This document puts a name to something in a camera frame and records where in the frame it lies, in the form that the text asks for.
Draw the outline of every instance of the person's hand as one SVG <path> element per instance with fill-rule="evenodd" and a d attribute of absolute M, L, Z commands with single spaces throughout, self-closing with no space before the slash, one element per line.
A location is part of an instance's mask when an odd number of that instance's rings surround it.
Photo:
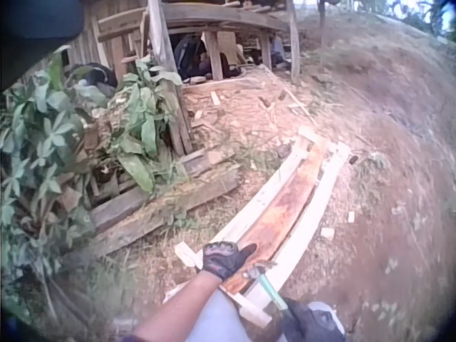
<path fill-rule="evenodd" d="M 287 342 L 344 342 L 345 331 L 331 307 L 320 301 L 307 305 L 284 298 L 289 310 L 281 321 Z"/>
<path fill-rule="evenodd" d="M 244 265 L 256 249 L 256 244 L 250 244 L 240 251 L 234 242 L 206 244 L 202 248 L 202 269 L 225 281 Z"/>

